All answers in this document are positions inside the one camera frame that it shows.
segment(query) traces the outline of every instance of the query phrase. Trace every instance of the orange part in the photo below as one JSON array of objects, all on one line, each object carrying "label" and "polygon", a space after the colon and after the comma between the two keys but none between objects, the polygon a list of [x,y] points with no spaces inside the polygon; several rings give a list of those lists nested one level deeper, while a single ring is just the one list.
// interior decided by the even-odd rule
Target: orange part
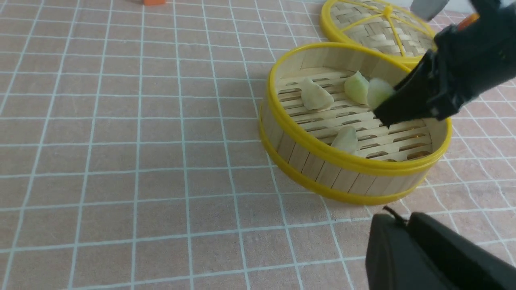
[{"label": "orange part", "polygon": [[143,0],[143,4],[145,6],[163,5],[165,3],[166,3],[166,0]]},{"label": "orange part", "polygon": [[472,24],[473,22],[477,21],[479,18],[479,15],[477,13],[471,14],[470,16],[466,17],[464,20],[462,20],[459,25],[458,29],[463,30],[464,28],[468,27],[468,25]]}]

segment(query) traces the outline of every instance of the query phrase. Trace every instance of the bamboo steamer basket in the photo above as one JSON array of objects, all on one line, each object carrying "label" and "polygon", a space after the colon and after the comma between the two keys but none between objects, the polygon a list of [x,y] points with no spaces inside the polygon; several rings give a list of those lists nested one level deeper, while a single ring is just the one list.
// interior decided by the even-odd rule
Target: bamboo steamer basket
[{"label": "bamboo steamer basket", "polygon": [[329,0],[322,8],[320,26],[330,41],[363,45],[411,69],[435,49],[429,25],[383,0]]},{"label": "bamboo steamer basket", "polygon": [[[392,125],[348,100],[344,81],[360,71],[397,84],[409,69],[363,46],[321,42],[286,53],[271,69],[260,108],[262,144],[276,165],[305,188],[334,200],[385,204],[413,191],[446,152],[450,119]],[[307,110],[299,82],[309,77],[335,99],[326,111]],[[357,129],[360,150],[350,155],[329,146],[343,126]]]}]

